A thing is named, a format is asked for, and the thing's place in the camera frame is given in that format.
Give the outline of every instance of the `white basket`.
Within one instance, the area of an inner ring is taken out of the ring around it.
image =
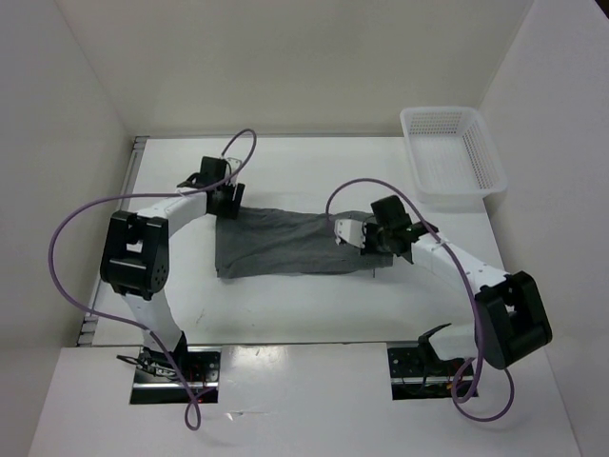
[[[475,109],[404,109],[400,119],[420,201],[452,203],[507,188],[495,144]]]

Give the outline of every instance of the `cable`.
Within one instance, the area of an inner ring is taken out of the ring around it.
[[[61,234],[62,230],[66,227],[66,225],[72,219],[74,219],[76,216],[78,216],[80,213],[86,211],[89,208],[96,207],[98,205],[102,205],[107,202],[114,202],[117,200],[126,200],[126,199],[131,199],[131,198],[149,198],[149,197],[177,198],[177,197],[182,197],[183,195],[193,195],[195,193],[201,193],[201,192],[207,192],[210,190],[214,190],[214,189],[218,188],[219,186],[221,186],[222,184],[227,183],[233,177],[235,177],[237,174],[239,174],[239,172],[241,172],[241,170],[247,165],[247,163],[249,162],[249,159],[251,159],[252,155],[254,154],[254,150],[256,149],[256,144],[258,142],[258,136],[256,135],[256,132],[252,129],[243,129],[240,132],[238,132],[235,136],[233,136],[230,139],[230,141],[226,144],[225,149],[223,151],[223,155],[232,146],[232,144],[235,142],[235,140],[237,138],[239,138],[240,136],[242,136],[244,133],[249,133],[249,134],[251,134],[251,137],[252,137],[251,149],[249,150],[249,153],[247,154],[246,159],[233,173],[230,173],[228,176],[221,179],[217,183],[214,183],[214,184],[207,186],[205,188],[202,188],[202,189],[196,189],[193,191],[183,192],[183,193],[130,193],[130,194],[124,194],[124,195],[114,195],[111,197],[99,198],[99,199],[93,200],[92,202],[89,202],[89,203],[83,205],[82,207],[76,209],[75,211],[73,211],[68,217],[66,217],[66,219],[64,219],[61,222],[61,224],[59,224],[59,226],[57,227],[55,232],[50,237],[49,256],[48,256],[49,273],[50,273],[50,278],[52,279],[53,284],[55,285],[57,290],[59,290],[59,293],[61,293],[61,295],[66,300],[68,300],[68,302],[70,302],[75,307],[81,309],[83,312],[89,312],[95,316],[105,317],[106,319],[110,319],[110,320],[117,321],[117,322],[122,322],[124,324],[129,324],[131,326],[140,328],[141,330],[147,331],[149,333],[150,337],[155,341],[155,343],[157,345],[159,345],[159,348],[161,348],[161,351],[167,357],[169,364],[176,372],[178,380],[184,386],[184,389],[187,392],[188,399],[190,400],[190,402],[188,403],[187,409],[185,412],[185,423],[190,430],[198,430],[201,427],[201,410],[199,409],[198,399],[201,398],[201,396],[205,392],[199,393],[198,395],[195,395],[193,393],[192,389],[188,385],[187,379],[185,378],[182,371],[180,371],[180,369],[178,368],[178,365],[176,364],[175,360],[171,356],[171,353],[169,352],[169,350],[167,349],[167,347],[165,346],[163,341],[161,341],[161,339],[156,335],[156,333],[154,333],[154,331],[152,331],[150,328],[146,327],[143,324],[140,324],[137,321],[133,321],[133,320],[127,319],[125,317],[115,316],[113,314],[108,314],[106,312],[102,312],[102,311],[98,311],[96,309],[89,308],[89,307],[81,304],[74,297],[72,297],[69,294],[69,292],[64,288],[61,281],[59,281],[59,277],[57,276],[57,271],[55,268],[55,245],[57,244],[57,239],[59,238],[59,235]],[[189,413],[191,407],[194,407],[195,415],[196,415],[196,422],[194,425],[190,423],[190,420],[188,418],[188,413]]]
[[[448,244],[442,242],[442,239],[440,238],[438,233],[436,233],[436,231],[432,229],[431,225],[425,220],[425,218],[422,217],[421,212],[419,211],[419,209],[417,209],[417,207],[414,205],[414,203],[412,203],[412,201],[401,190],[399,190],[395,186],[392,186],[389,183],[387,183],[381,179],[357,178],[357,179],[352,179],[351,181],[347,181],[344,184],[341,184],[332,192],[332,194],[327,199],[327,203],[325,204],[326,219],[329,221],[330,205],[332,204],[332,200],[334,200],[336,195],[341,190],[343,190],[349,186],[352,186],[354,184],[360,184],[360,183],[372,183],[372,184],[377,184],[379,186],[383,186],[383,187],[388,188],[389,190],[393,191],[396,195],[398,195],[400,198],[402,198],[405,201],[405,203],[408,206],[410,206],[412,211],[416,214],[416,216],[421,221],[422,225],[431,234],[431,236],[433,236],[433,238],[436,240],[436,242],[438,242],[438,244],[442,245],[442,247],[446,250],[446,253],[450,256],[451,260],[455,264],[455,267],[457,268],[457,271],[459,272],[459,275],[463,280],[463,284],[465,285],[465,291],[467,292],[467,298],[469,299],[469,303],[472,307],[472,311],[474,312],[474,325],[475,325],[474,329],[475,329],[475,333],[477,336],[476,341],[478,343],[478,357],[476,358],[476,368],[475,368],[475,372],[474,372],[474,378],[472,379],[471,385],[469,386],[469,389],[467,390],[465,395],[463,395],[462,397],[457,395],[458,392],[457,392],[456,384],[457,384],[457,381],[460,379],[461,375],[467,369],[467,367],[472,365],[472,363],[474,362],[473,358],[467,359],[463,363],[463,365],[457,370],[457,373],[455,374],[455,377],[453,378],[453,386],[450,389],[451,397],[453,399],[453,403],[455,404],[455,407],[457,407],[457,410],[461,414],[463,414],[465,417],[467,417],[468,419],[471,419],[471,420],[477,421],[477,422],[491,422],[491,421],[500,419],[503,415],[505,415],[505,413],[509,410],[509,408],[511,408],[512,403],[514,402],[514,394],[515,394],[514,380],[512,379],[512,375],[507,370],[507,368],[505,369],[505,374],[507,375],[508,381],[510,383],[510,399],[508,400],[506,407],[502,411],[500,411],[498,414],[496,414],[492,417],[478,418],[478,417],[472,416],[471,414],[463,411],[463,409],[460,407],[461,404],[467,402],[470,398],[472,398],[474,396],[474,394],[476,393],[476,389],[478,388],[478,383],[480,382],[480,379],[482,376],[482,365],[484,363],[484,358],[483,358],[484,338],[482,335],[481,318],[480,318],[480,314],[478,313],[478,309],[476,308],[476,299],[474,298],[474,291],[472,290],[472,287],[469,284],[469,280],[467,279],[467,275],[465,274],[465,271],[463,269],[463,266],[461,265],[461,262],[459,261],[459,258],[457,257],[457,255],[455,254],[453,249],[450,246],[448,246]]]

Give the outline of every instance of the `black joint module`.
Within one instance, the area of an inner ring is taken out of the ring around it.
[[[535,280],[524,271],[506,276],[492,288],[482,288],[475,298],[481,317],[483,355],[492,367],[507,368],[552,341],[540,292]]]
[[[212,186],[225,179],[233,169],[226,159],[204,157],[201,160],[201,168],[198,173],[192,173],[178,187],[203,189]],[[236,219],[239,215],[241,200],[244,196],[245,184],[233,184],[226,182],[214,190],[208,190],[207,214],[225,219]]]
[[[225,159],[204,157],[201,159],[201,169],[196,177],[195,183],[198,188],[211,186],[221,181],[226,176],[228,162]]]
[[[375,234],[375,245],[379,246],[379,251],[392,252],[412,263],[411,245],[427,233],[427,228],[421,222],[412,223],[412,219],[403,207],[402,200],[397,195],[378,200],[371,207],[377,224],[381,228]]]
[[[169,276],[167,219],[127,211],[112,214],[100,275],[115,292],[150,300]]]

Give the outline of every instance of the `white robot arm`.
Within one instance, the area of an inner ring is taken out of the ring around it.
[[[455,246],[431,226],[442,240],[439,243],[422,223],[412,223],[397,196],[383,198],[371,207],[375,222],[335,221],[337,243],[352,245],[362,255],[390,252],[401,256],[462,291],[462,276],[442,245],[450,246],[475,294],[483,329],[483,355],[491,366],[506,368],[552,340],[552,330],[531,276],[523,271],[512,275],[493,268]],[[473,322],[433,328],[419,338],[419,345],[430,365],[478,355]]]
[[[135,320],[160,337],[176,360],[186,359],[186,336],[175,323],[163,287],[169,273],[169,238],[189,222],[206,214],[237,217],[245,185],[236,176],[210,191],[206,188],[232,174],[237,159],[204,157],[176,192],[137,212],[116,211],[110,218],[100,273],[127,302]],[[143,331],[145,366],[167,367],[161,348]]]

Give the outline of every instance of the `plastic basket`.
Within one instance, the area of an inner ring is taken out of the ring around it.
[[[507,188],[495,144],[475,109],[404,109],[400,119],[420,201],[452,203]]]

